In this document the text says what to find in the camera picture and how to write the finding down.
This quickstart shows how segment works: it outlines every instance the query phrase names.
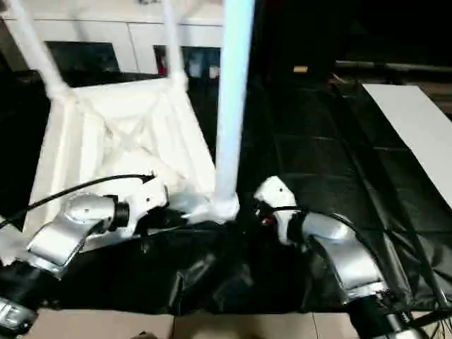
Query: floor tile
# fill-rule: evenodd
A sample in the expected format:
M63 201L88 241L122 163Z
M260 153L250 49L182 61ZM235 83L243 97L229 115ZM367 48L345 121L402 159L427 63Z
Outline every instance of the floor tile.
M173 339L317 339L311 314L196 314L175 319Z
M348 314L344 313L315 313L319 339L355 339L358 338Z
M40 311L27 339L131 339L151 332L159 339L169 339L173 316L149 316L116 311L65 310Z
M427 314L429 312L413 312L412 315L415 318L419 318L425 314ZM452 339L452 326L447 326L448 324L444 323L444 327L440 324L438 331L436 332L436 335L434 336L434 338L437 339ZM436 324L432 323L428 326L424 327L425 332L427 333L427 335L430 337L432 335L432 333L435 331L436 328Z

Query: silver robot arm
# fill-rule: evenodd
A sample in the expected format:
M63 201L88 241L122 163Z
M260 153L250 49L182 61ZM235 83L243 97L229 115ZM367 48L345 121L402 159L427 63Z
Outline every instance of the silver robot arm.
M167 205L167 190L154 178L118 202L114 196L76 194L42 226L16 260L0 270L0 338L27 333L52 288L88 239L132 237L148 211Z
M391 291L375 258L344 217L301 210L277 177L265 180L254 198L261 202L257 215L274 217L282 244L309 248L323 257L360 338L428 338L422 329L410 326L405 312L392 307Z

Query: black cable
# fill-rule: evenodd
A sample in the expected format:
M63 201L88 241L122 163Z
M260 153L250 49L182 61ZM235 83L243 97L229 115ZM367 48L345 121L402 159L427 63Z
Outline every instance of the black cable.
M278 212L279 210L307 210L305 207L301 207L301 206L279 206L279 207L272 207L270 209L270 212Z
M141 179L143 182L148 182L149 180L154 179L153 175L145 175L145 174L119 174L119 175L112 175L110 177L100 178L91 180L90 182L85 182L83 184L71 187L70 189L65 189L64 191L61 191L56 194L52 194L51 196L48 196L44 199L41 199L39 201L36 201L35 203L32 203L31 205L27 206L26 208L19 210L17 213L14 213L11 217L6 218L4 221L0 222L0 230L5 227L7 224L12 224L13 221L23 217L27 212L34 210L35 208L38 208L52 200L61 198L62 196L65 196L67 194L70 194L72 192L78 191L80 189L84 189L85 187L93 186L96 184L100 184L101 182L109 182L111 180L117 180L117 179L130 179L130 178L136 178Z

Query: white pole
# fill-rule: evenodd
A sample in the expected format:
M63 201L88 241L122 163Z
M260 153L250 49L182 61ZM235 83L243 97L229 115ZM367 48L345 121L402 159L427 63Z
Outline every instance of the white pole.
M237 199L254 0L225 0L224 11L214 194L220 205Z

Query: black plastic sheet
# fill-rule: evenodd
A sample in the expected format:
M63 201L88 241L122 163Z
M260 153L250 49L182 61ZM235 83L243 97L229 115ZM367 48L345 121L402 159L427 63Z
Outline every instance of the black plastic sheet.
M66 80L93 83L87 77ZM27 105L45 124L48 104L42 91L40 95L37 103ZM217 84L191 83L189 95L214 155ZM42 133L29 138L33 161ZM196 231L166 232L81 254L51 305L150 314L340 309L324 262L313 253L279 245L273 232L252 217L252 193L276 174L300 204L354 222L399 297L400 308L448 306L451 209L360 85L264 89L251 82L242 138L237 188L242 209L236 222L205 222L195 225ZM32 176L24 180L28 191L24 187L15 195L27 200ZM8 191L14 189L2 191L2 203ZM11 204L0 212L8 215L10 209ZM143 222L155 226L155 219Z

